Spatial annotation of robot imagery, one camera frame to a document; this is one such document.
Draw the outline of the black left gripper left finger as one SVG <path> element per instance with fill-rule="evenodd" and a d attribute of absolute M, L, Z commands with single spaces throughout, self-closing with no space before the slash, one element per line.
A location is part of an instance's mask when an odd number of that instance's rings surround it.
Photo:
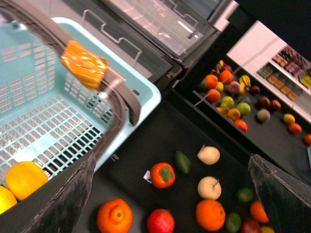
<path fill-rule="evenodd" d="M 72 233 L 89 197 L 95 153 L 90 151 L 26 199 L 30 222 L 23 233 Z"/>

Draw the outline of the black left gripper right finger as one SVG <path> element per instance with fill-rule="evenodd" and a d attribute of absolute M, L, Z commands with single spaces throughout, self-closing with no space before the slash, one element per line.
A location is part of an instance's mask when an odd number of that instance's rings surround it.
<path fill-rule="evenodd" d="M 248 169 L 257 197 L 276 233 L 311 231 L 311 188 L 258 154 Z"/>

